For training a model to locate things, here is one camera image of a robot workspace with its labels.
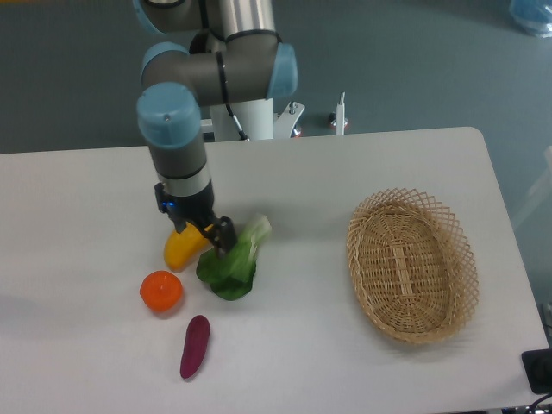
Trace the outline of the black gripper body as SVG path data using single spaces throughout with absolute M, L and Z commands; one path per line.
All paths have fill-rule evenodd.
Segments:
M 185 197 L 169 194 L 162 183 L 154 187 L 154 193 L 159 211 L 167 214 L 172 222 L 176 218 L 184 218 L 188 223 L 201 229 L 207 227 L 215 216 L 212 183 L 202 191 Z

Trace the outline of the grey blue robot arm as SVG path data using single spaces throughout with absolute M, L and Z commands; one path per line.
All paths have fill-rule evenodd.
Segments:
M 230 218 L 213 210 L 214 192 L 201 131 L 201 108 L 290 96 L 298 86 L 292 45 L 275 28 L 269 1 L 135 1 L 150 32 L 211 32 L 223 49 L 194 53 L 173 42 L 150 47 L 141 67 L 137 122 L 159 183 L 161 213 L 177 232 L 193 225 L 217 255 L 237 243 Z

